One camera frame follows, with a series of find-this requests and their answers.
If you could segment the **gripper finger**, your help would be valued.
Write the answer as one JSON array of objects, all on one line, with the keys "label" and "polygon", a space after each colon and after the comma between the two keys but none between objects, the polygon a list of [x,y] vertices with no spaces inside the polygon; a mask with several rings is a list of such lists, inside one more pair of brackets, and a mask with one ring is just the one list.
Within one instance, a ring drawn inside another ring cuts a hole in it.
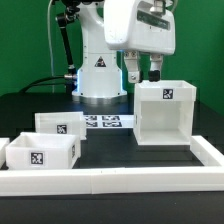
[{"label": "gripper finger", "polygon": [[157,82],[161,79],[161,70],[163,65],[163,56],[161,54],[150,55],[149,81]]},{"label": "gripper finger", "polygon": [[140,83],[142,81],[142,72],[139,66],[139,52],[125,51],[124,62],[128,71],[128,82]]}]

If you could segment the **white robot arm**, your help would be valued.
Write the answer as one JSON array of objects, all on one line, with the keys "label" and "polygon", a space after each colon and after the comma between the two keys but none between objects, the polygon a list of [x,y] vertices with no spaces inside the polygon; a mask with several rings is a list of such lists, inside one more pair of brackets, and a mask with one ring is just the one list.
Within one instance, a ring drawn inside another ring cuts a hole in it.
[{"label": "white robot arm", "polygon": [[117,54],[105,42],[103,18],[97,12],[101,6],[102,3],[82,3],[79,13],[83,63],[77,71],[77,87],[72,96],[75,101],[89,104],[122,102],[127,96]]}]

